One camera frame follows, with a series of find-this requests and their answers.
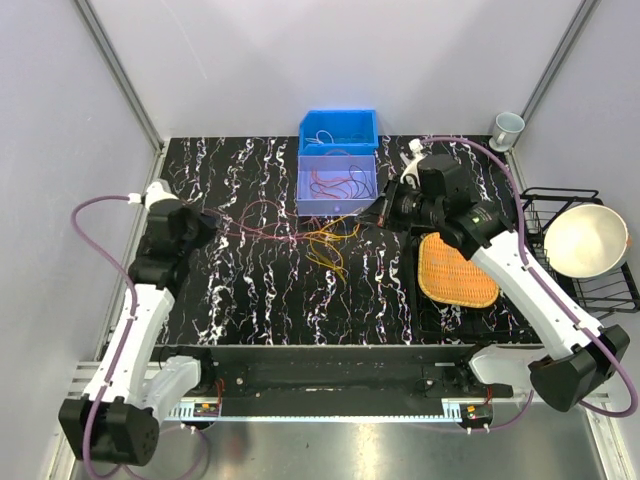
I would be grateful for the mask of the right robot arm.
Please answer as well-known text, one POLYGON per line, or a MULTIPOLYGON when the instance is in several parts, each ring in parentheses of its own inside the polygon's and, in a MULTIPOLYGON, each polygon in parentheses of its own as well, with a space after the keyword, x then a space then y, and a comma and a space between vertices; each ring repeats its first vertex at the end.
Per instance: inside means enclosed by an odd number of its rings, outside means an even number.
POLYGON ((602 326, 574 302, 528 252, 517 225, 492 203, 472 199, 467 172, 451 156, 426 157, 390 177, 356 220, 393 232, 437 232, 487 274, 534 329, 539 350, 478 347, 453 374, 463 395, 509 385, 566 412, 614 374, 629 378, 620 365, 630 343, 624 329, 602 326))

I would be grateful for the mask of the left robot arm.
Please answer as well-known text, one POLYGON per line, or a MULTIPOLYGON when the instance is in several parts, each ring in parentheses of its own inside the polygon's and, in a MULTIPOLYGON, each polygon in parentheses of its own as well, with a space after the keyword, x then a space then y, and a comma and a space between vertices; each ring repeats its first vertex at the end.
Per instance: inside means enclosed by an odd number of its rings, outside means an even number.
POLYGON ((78 205, 71 224, 78 236, 122 275, 127 293, 107 351, 77 399, 63 401, 58 419, 75 457, 89 475, 94 465, 116 469, 144 466, 157 448, 160 426, 188 392, 208 394, 216 372, 201 360, 169 358, 152 379, 145 377, 162 324, 169 317, 189 272, 191 253, 216 232, 214 218, 171 193, 129 195, 147 212, 147 232, 130 267, 124 268, 79 226, 79 213, 98 198, 78 205))

